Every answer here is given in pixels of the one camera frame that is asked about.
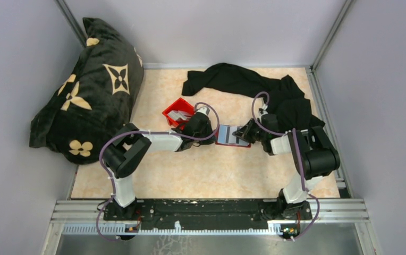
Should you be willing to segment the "red leather card holder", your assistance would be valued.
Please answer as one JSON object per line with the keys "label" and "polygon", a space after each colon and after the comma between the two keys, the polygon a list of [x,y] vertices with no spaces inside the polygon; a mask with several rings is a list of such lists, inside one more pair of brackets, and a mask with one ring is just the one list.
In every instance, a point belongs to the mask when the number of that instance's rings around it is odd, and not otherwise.
{"label": "red leather card holder", "polygon": [[220,125],[216,133],[216,145],[250,148],[251,144],[233,135],[241,126]]}

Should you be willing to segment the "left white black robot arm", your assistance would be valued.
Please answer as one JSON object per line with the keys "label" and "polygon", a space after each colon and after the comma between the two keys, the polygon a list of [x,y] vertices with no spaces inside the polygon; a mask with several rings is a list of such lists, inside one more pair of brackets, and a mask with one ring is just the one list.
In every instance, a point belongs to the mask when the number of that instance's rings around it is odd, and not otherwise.
{"label": "left white black robot arm", "polygon": [[136,195],[132,187],[132,174],[149,152],[181,152],[194,144],[210,145],[215,142],[215,131],[204,107],[195,112],[184,127],[168,131],[150,132],[138,129],[130,123],[108,141],[101,149],[99,161],[111,178],[117,203],[116,213],[125,220],[137,213]]}

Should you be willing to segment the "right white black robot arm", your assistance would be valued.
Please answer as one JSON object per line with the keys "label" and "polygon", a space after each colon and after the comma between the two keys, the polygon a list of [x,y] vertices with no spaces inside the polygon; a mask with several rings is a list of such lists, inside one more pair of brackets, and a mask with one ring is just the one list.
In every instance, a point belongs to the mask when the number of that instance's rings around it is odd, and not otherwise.
{"label": "right white black robot arm", "polygon": [[283,132],[278,128],[276,115],[263,114],[232,134],[247,143],[260,142],[270,156],[292,155],[297,173],[277,198],[277,213],[290,219],[314,186],[340,167],[340,157],[321,126]]}

